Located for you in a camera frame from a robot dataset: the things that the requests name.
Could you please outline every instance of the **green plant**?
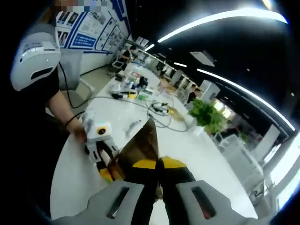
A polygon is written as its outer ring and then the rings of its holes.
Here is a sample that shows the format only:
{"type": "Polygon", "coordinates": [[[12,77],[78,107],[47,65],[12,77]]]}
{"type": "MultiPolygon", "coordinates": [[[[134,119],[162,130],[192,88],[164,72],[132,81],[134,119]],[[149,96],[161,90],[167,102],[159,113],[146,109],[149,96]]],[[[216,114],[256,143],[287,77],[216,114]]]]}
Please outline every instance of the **green plant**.
{"type": "Polygon", "coordinates": [[[218,132],[226,118],[219,113],[211,104],[205,103],[199,99],[193,101],[193,108],[189,114],[196,118],[197,125],[205,127],[210,133],[218,132]]]}
{"type": "Polygon", "coordinates": [[[243,132],[240,133],[240,137],[246,143],[249,141],[249,136],[243,132]]]}

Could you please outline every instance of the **black ceiling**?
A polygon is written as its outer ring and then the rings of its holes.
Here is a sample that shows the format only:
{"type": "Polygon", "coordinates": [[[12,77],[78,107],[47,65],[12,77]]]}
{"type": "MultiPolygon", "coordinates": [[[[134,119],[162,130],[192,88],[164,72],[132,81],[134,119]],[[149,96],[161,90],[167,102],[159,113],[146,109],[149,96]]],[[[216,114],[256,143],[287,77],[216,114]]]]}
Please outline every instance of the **black ceiling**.
{"type": "MultiPolygon", "coordinates": [[[[292,91],[296,94],[295,98],[299,97],[297,92],[300,87],[296,69],[299,56],[294,43],[299,36],[294,20],[296,14],[284,1],[277,2],[276,7],[289,24],[249,17],[227,18],[191,28],[162,43],[157,42],[187,23],[243,7],[266,9],[261,0],[127,1],[132,35],[154,43],[155,47],[149,50],[150,53],[161,53],[170,63],[186,64],[187,68],[174,67],[182,69],[199,85],[203,79],[217,80],[198,72],[197,68],[231,80],[256,93],[284,114],[282,106],[288,99],[287,95],[292,91]],[[216,60],[215,67],[200,63],[190,54],[203,50],[216,60]]],[[[226,83],[219,83],[221,92],[218,98],[239,114],[246,114],[245,119],[260,133],[265,133],[272,121],[245,101],[239,90],[236,90],[237,94],[222,86],[226,83]]],[[[274,115],[267,107],[253,101],[267,114],[274,115]]],[[[300,112],[295,113],[295,110],[289,119],[299,127],[300,112]]],[[[290,130],[281,119],[278,123],[287,131],[290,130]]]]}

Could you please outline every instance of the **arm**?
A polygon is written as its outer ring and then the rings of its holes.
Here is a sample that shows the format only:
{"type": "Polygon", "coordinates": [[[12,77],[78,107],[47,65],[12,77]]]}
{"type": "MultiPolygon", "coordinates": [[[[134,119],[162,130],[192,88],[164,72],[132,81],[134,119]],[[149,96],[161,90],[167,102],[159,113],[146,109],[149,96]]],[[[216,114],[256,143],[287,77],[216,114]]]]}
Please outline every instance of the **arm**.
{"type": "Polygon", "coordinates": [[[130,59],[130,57],[127,57],[127,56],[125,56],[125,55],[121,55],[121,58],[122,58],[122,59],[125,59],[125,60],[129,60],[129,59],[130,59]]]}
{"type": "MultiPolygon", "coordinates": [[[[47,103],[49,110],[63,124],[66,124],[73,116],[70,106],[59,90],[47,103]]],[[[74,118],[67,126],[67,130],[74,134],[79,142],[84,142],[86,134],[81,122],[74,118]]]]}

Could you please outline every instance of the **person in background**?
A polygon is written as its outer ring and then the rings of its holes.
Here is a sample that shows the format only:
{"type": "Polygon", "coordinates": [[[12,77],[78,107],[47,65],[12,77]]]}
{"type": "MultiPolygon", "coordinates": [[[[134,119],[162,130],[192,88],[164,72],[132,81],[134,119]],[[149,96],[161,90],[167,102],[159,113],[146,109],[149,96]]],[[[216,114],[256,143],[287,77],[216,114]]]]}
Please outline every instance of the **person in background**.
{"type": "Polygon", "coordinates": [[[192,85],[191,90],[192,90],[192,92],[194,92],[196,90],[196,85],[195,84],[192,85]]]}
{"type": "Polygon", "coordinates": [[[190,103],[191,101],[194,101],[194,100],[196,99],[196,97],[197,97],[198,95],[200,95],[200,94],[201,94],[200,89],[196,88],[196,85],[195,85],[194,91],[191,92],[191,93],[189,94],[189,96],[188,96],[187,104],[190,103]]]}
{"type": "Polygon", "coordinates": [[[227,130],[221,132],[221,136],[223,137],[223,139],[229,137],[230,135],[239,136],[239,134],[242,132],[242,130],[243,130],[242,125],[238,125],[237,127],[230,127],[227,130]]]}
{"type": "Polygon", "coordinates": [[[136,50],[135,46],[131,46],[129,50],[126,50],[121,57],[119,58],[119,61],[123,63],[123,66],[121,67],[122,70],[125,70],[127,63],[130,62],[133,58],[132,53],[136,50]]]}
{"type": "Polygon", "coordinates": [[[161,71],[161,72],[160,72],[160,75],[159,75],[159,78],[160,78],[160,79],[163,79],[164,76],[165,76],[165,71],[161,71]]]}

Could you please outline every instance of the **blue and white wall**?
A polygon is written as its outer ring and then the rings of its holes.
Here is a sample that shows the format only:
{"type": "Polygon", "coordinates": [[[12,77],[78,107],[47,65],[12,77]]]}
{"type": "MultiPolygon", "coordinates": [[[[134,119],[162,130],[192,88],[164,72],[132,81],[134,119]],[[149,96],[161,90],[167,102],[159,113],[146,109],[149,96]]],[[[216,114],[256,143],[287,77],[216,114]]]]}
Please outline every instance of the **blue and white wall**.
{"type": "Polygon", "coordinates": [[[99,2],[101,7],[73,7],[56,17],[62,60],[80,54],[72,61],[79,74],[108,64],[130,34],[125,1],[99,2]]]}

